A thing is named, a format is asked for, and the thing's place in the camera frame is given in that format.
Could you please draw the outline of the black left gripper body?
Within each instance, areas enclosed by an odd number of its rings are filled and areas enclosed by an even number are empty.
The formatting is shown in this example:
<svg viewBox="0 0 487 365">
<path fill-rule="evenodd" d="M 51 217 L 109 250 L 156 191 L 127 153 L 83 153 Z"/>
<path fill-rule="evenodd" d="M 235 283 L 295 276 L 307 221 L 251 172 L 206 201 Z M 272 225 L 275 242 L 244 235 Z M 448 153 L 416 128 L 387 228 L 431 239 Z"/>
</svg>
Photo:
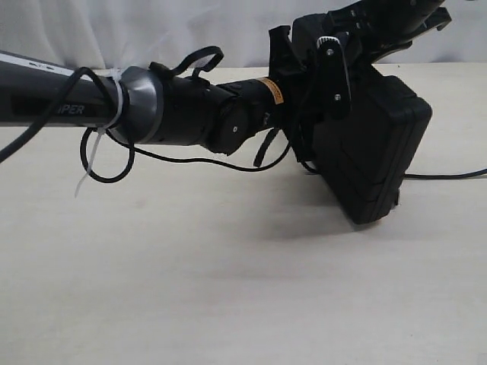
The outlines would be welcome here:
<svg viewBox="0 0 487 365">
<path fill-rule="evenodd" d="M 312 51 L 298 50 L 289 37 L 289 26 L 269 31 L 269 79 L 282 92 L 280 120 L 275 126 L 283 131 L 288 144 L 275 160 L 280 163 L 293 151 L 298 163 L 314 160 L 314 126 L 323 115 L 316 101 L 317 67 Z"/>
</svg>

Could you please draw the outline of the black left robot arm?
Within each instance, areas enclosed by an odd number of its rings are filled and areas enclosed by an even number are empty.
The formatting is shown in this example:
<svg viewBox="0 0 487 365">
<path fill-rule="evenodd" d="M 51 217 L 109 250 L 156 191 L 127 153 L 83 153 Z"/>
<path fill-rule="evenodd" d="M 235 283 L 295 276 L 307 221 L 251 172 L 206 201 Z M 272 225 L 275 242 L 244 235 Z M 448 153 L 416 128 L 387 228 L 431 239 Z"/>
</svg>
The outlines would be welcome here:
<svg viewBox="0 0 487 365">
<path fill-rule="evenodd" d="M 325 110 L 322 72 L 337 55 L 328 36 L 299 40 L 287 27 L 270 31 L 269 73 L 230 83 L 204 78 L 223 59 L 217 46 L 178 66 L 153 62 L 101 76 L 14 53 L 1 54 L 1 124 L 23 132 L 1 151 L 8 159 L 46 127 L 81 127 L 107 135 L 134 157 L 142 145 L 200 146 L 230 155 L 264 130 L 295 141 L 305 119 Z"/>
</svg>

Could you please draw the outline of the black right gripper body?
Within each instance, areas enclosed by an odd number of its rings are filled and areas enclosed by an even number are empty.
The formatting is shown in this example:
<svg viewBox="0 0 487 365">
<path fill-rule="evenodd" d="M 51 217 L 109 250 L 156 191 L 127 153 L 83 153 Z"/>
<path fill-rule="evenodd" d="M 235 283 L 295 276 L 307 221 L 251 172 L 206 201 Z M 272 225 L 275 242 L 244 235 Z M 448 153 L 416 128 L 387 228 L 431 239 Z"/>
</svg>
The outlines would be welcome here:
<svg viewBox="0 0 487 365">
<path fill-rule="evenodd" d="M 326 13 L 334 33 L 347 33 L 345 46 L 353 61 L 375 63 L 408 49 L 413 40 L 451 21 L 442 1 L 357 1 Z"/>
</svg>

